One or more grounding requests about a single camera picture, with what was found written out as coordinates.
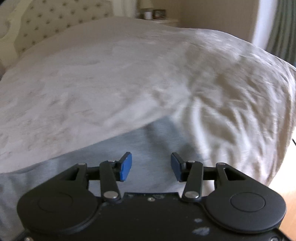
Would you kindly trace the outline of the green striped curtain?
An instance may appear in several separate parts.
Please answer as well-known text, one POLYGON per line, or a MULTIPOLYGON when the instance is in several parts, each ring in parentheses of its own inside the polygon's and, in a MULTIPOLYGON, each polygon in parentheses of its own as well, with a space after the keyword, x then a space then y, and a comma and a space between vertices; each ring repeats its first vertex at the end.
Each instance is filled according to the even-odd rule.
POLYGON ((295 66, 295 0, 278 1, 266 50, 295 66))

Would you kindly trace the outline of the grey sweatpants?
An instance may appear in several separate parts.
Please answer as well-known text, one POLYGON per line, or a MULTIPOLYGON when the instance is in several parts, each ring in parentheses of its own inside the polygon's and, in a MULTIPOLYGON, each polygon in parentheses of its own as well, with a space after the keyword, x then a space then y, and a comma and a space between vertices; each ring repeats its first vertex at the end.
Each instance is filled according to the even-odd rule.
POLYGON ((1 174, 1 240, 13 240, 23 232, 16 211, 20 197, 75 164, 97 167, 104 161, 118 164, 122 160, 123 164, 116 169, 125 177, 118 184, 121 193, 182 192, 184 185, 177 181, 171 168, 173 152, 185 161, 215 166, 170 118, 162 118, 137 130, 1 174))

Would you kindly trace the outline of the framed photo on nightstand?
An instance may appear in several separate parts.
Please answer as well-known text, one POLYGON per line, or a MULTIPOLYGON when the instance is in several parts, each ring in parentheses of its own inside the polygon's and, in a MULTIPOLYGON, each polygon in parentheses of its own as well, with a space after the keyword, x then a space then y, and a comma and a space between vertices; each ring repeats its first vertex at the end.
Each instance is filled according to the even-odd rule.
POLYGON ((156 20, 165 19, 167 17, 167 13, 165 9, 154 9, 153 18, 156 20))

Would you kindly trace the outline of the white candle jar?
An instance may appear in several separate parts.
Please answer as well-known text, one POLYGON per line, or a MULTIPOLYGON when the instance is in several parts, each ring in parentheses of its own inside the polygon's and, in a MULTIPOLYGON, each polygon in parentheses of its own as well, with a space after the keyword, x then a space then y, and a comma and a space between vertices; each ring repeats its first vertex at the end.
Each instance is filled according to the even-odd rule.
POLYGON ((152 12, 151 11, 144 11, 143 17, 145 20, 152 20, 152 12))

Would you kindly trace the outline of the cream tufted headboard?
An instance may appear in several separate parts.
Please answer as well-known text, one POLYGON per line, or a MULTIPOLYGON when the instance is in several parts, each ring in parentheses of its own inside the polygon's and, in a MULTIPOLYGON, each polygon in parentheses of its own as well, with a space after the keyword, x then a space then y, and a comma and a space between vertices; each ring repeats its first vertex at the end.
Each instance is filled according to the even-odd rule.
POLYGON ((1 64, 13 65, 27 50, 64 30, 113 16, 112 1, 20 1, 1 38, 1 64))

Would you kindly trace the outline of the white embroidered bedspread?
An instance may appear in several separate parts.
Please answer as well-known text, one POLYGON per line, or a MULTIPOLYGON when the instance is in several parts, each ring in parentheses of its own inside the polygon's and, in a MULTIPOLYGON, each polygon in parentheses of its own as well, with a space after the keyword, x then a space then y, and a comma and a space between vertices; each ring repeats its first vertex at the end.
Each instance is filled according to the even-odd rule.
POLYGON ((167 115, 205 161, 269 184, 295 128, 295 68, 215 30, 124 17, 71 27, 1 80, 1 172, 167 115))

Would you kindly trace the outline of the white bedside table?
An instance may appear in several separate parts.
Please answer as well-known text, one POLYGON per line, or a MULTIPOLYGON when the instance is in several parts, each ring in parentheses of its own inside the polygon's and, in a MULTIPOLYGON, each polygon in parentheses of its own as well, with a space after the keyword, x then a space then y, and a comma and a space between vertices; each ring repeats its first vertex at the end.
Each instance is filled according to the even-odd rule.
POLYGON ((159 19, 159 20, 151 20, 152 23, 160 24, 164 26, 170 26, 170 27, 178 27, 179 26, 179 20, 177 19, 159 19))

